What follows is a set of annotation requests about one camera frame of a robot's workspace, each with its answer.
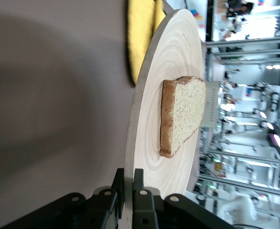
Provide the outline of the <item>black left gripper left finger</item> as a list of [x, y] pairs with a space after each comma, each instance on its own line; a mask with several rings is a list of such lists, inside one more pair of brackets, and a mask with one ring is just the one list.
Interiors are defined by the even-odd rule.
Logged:
[[3, 229], [116, 229], [124, 206], [124, 169], [116, 171], [109, 187], [90, 198], [67, 194], [5, 226]]

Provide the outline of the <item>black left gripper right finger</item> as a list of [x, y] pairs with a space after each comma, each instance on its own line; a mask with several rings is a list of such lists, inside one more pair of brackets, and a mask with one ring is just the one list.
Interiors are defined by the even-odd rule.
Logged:
[[232, 229], [232, 225], [215, 216], [181, 194], [162, 199], [158, 189], [144, 187], [144, 170], [136, 169], [133, 181], [134, 229]]

